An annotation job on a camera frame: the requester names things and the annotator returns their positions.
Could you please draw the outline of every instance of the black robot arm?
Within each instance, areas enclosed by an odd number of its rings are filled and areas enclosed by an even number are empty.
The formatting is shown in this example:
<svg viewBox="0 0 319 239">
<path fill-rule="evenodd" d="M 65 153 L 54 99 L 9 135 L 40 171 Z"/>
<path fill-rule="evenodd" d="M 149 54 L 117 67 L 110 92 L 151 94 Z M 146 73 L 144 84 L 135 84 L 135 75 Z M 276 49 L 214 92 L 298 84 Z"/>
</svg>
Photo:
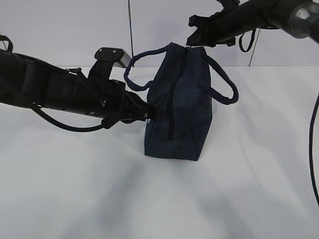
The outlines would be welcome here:
<svg viewBox="0 0 319 239">
<path fill-rule="evenodd" d="M 295 38 L 310 37 L 319 43 L 319 4 L 313 0 L 218 0 L 224 9 L 210 17 L 197 15 L 189 46 L 235 45 L 235 37 L 256 28 L 280 28 Z"/>
<path fill-rule="evenodd" d="M 125 90 L 125 83 L 110 80 L 113 66 L 126 67 L 130 57 L 123 49 L 101 48 L 88 78 L 77 69 L 61 69 L 39 59 L 0 49 L 0 103 L 31 108 L 46 120 L 71 131 L 110 128 L 119 121 L 145 121 L 154 109 L 135 93 Z M 72 112 L 102 118 L 99 127 L 74 128 L 57 124 L 40 108 Z"/>
</svg>

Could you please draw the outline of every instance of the fabric handle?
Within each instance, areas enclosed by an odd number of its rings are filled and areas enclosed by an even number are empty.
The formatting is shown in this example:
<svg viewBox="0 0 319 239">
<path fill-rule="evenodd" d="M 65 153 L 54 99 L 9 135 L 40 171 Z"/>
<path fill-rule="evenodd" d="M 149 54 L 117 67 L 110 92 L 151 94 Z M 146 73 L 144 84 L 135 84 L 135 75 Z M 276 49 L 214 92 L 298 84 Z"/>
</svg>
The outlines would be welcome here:
<svg viewBox="0 0 319 239">
<path fill-rule="evenodd" d="M 207 61 L 207 63 L 217 72 L 218 75 L 221 76 L 221 78 L 224 79 L 224 81 L 231 87 L 231 89 L 234 92 L 233 98 L 228 98 L 211 88 L 211 86 L 205 85 L 205 84 L 200 84 L 200 87 L 207 93 L 209 94 L 212 98 L 217 100 L 218 102 L 224 104 L 224 105 L 231 105 L 234 104 L 238 101 L 239 95 L 238 95 L 238 90 L 235 84 L 229 79 L 228 75 L 226 72 L 221 68 L 221 66 L 213 60 L 211 57 L 205 55 L 203 56 L 204 59 Z"/>
<path fill-rule="evenodd" d="M 7 41 L 8 42 L 7 51 L 12 53 L 12 51 L 13 51 L 13 43 L 12 43 L 12 41 L 10 41 L 10 39 L 7 36 L 3 36 L 3 35 L 0 35 L 0 41 Z"/>
<path fill-rule="evenodd" d="M 144 86 L 139 86 L 137 84 L 135 84 L 134 82 L 132 82 L 130 79 L 129 79 L 129 73 L 130 73 L 130 70 L 131 68 L 134 66 L 134 64 L 140 60 L 141 58 L 143 57 L 146 57 L 146 56 L 150 56 L 150 55 L 158 55 L 158 54 L 161 54 L 161 53 L 164 53 L 166 51 L 168 51 L 168 46 L 166 47 L 163 47 L 161 49 L 158 49 L 158 50 L 154 50 L 154 51 L 147 51 L 147 52 L 144 52 L 144 53 L 141 53 L 139 55 L 136 55 L 134 56 L 128 67 L 126 68 L 125 70 L 125 73 L 124 73 L 124 80 L 126 81 L 126 83 L 128 84 L 128 86 L 133 90 L 133 91 L 145 91 L 147 90 L 148 88 L 150 88 L 153 84 L 153 81 L 149 81 L 146 85 Z"/>
</svg>

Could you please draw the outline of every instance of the blue fabric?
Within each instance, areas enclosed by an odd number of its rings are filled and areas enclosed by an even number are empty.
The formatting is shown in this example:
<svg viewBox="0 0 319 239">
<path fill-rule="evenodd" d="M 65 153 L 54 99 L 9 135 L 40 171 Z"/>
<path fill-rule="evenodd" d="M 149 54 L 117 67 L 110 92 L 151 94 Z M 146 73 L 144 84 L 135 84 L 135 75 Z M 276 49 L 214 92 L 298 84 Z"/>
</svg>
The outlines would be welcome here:
<svg viewBox="0 0 319 239">
<path fill-rule="evenodd" d="M 140 58 L 166 52 L 153 81 L 141 87 L 128 78 L 131 66 Z M 209 65 L 234 91 L 229 99 L 212 89 Z M 197 161 L 212 121 L 212 100 L 229 105 L 238 101 L 236 86 L 204 47 L 185 48 L 175 43 L 134 57 L 125 80 L 135 91 L 149 88 L 148 103 L 155 117 L 147 124 L 145 155 Z"/>
<path fill-rule="evenodd" d="M 135 84 L 134 82 L 132 82 L 130 79 L 129 79 L 129 73 L 130 73 L 130 70 L 131 68 L 134 66 L 134 64 L 140 60 L 141 58 L 143 57 L 146 57 L 146 56 L 150 56 L 150 55 L 158 55 L 158 54 L 161 54 L 161 53 L 164 53 L 166 52 L 167 50 L 169 49 L 169 45 L 166 46 L 166 47 L 163 47 L 161 49 L 158 49 L 158 50 L 154 50 L 154 51 L 147 51 L 147 52 L 144 52 L 144 53 L 141 53 L 137 56 L 134 56 L 129 65 L 127 66 L 126 70 L 125 70 L 125 73 L 124 73 L 124 79 L 126 81 L 126 83 L 128 84 L 128 86 L 133 90 L 133 91 L 145 91 L 147 90 L 148 88 L 150 88 L 152 86 L 152 83 L 153 81 L 149 81 L 146 85 L 144 86 L 139 86 L 137 84 Z"/>
</svg>

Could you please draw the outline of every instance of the white table surface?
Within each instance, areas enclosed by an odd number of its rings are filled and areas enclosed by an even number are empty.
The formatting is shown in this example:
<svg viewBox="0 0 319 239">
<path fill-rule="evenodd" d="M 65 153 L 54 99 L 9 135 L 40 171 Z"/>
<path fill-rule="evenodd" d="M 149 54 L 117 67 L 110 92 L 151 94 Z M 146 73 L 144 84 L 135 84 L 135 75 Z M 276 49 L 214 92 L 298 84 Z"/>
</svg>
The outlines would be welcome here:
<svg viewBox="0 0 319 239">
<path fill-rule="evenodd" d="M 156 70 L 131 75 L 145 83 Z M 0 238 L 317 239 L 308 134 L 319 67 L 225 70 L 240 101 L 213 102 L 198 162 L 144 156 L 145 122 L 71 133 L 0 105 Z M 123 71 L 114 69 L 112 78 L 123 80 Z M 100 123 L 47 112 L 73 126 Z M 318 133 L 319 125 L 317 175 Z"/>
</svg>

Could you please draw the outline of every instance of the white wall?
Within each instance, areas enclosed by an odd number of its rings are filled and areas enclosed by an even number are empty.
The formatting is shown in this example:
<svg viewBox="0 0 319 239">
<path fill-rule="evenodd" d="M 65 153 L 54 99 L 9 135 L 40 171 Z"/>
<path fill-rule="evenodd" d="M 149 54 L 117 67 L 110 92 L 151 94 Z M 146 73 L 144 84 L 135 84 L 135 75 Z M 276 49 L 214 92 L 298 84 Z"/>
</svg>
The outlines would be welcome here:
<svg viewBox="0 0 319 239">
<path fill-rule="evenodd" d="M 195 31 L 188 26 L 190 16 L 210 16 L 222 10 L 215 0 L 132 0 L 132 21 L 134 51 L 144 52 L 161 48 L 170 42 L 185 45 L 187 38 Z M 248 66 L 250 53 L 242 53 L 236 46 L 217 46 L 207 53 L 224 66 Z M 163 56 L 141 59 L 137 66 L 158 66 Z"/>
<path fill-rule="evenodd" d="M 1 0 L 0 33 L 14 51 L 59 66 L 91 66 L 100 47 L 130 52 L 126 0 Z"/>
<path fill-rule="evenodd" d="M 131 0 L 131 8 L 135 54 L 172 41 L 184 45 L 195 30 L 188 27 L 190 16 L 222 9 L 215 0 Z M 91 66 L 102 46 L 131 52 L 127 0 L 1 0 L 0 22 L 0 33 L 12 39 L 15 52 L 54 65 Z M 248 66 L 252 57 L 238 46 L 207 48 L 207 53 L 223 66 Z M 137 66 L 159 66 L 162 59 L 148 57 Z M 281 30 L 262 30 L 252 66 L 269 65 L 319 65 L 319 47 Z"/>
</svg>

